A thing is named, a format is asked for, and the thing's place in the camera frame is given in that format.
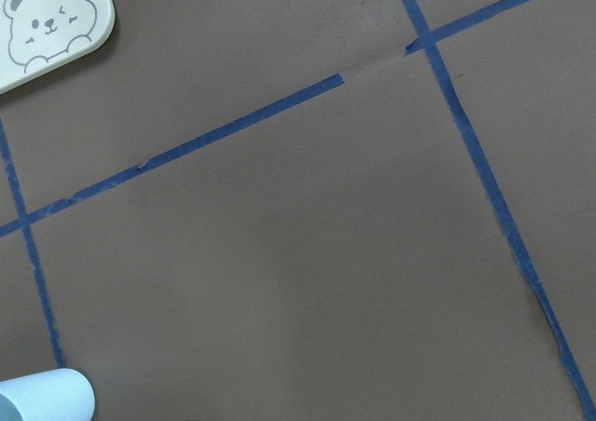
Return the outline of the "light blue cup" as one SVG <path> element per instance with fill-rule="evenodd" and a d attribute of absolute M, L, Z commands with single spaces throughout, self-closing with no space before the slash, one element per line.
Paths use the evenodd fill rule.
<path fill-rule="evenodd" d="M 89 421 L 95 395 L 80 372 L 62 368 L 1 382 L 1 419 Z"/>

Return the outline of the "cream bear tray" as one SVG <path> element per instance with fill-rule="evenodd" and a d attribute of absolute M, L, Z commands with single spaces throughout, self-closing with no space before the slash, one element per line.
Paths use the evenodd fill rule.
<path fill-rule="evenodd" d="M 1 0 L 1 92 L 96 50 L 114 25 L 113 0 Z"/>

